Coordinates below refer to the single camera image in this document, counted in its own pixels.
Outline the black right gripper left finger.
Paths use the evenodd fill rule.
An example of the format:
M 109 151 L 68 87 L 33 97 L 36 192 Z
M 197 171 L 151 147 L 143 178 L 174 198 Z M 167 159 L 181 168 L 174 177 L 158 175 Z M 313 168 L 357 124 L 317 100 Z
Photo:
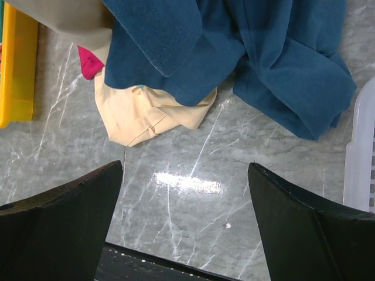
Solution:
M 119 160 L 1 206 L 1 280 L 93 280 L 121 189 Z

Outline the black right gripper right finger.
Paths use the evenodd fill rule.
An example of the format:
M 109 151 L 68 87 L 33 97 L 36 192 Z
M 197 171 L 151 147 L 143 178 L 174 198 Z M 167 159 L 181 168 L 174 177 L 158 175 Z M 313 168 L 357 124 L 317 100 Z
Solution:
M 374 214 L 258 163 L 250 163 L 248 182 L 271 280 L 374 280 Z

